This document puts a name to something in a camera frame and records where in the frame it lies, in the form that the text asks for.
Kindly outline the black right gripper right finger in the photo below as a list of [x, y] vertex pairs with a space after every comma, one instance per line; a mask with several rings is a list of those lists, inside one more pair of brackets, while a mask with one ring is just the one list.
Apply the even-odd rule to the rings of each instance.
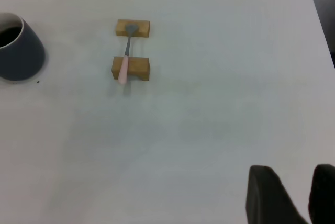
[[308, 211], [312, 223], [334, 223], [334, 166], [330, 164], [316, 166]]

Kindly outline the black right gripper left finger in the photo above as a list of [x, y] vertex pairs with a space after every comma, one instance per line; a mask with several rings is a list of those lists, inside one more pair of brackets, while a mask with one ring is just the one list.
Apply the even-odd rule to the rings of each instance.
[[279, 176], [268, 166], [250, 167], [245, 211], [248, 224], [306, 223]]

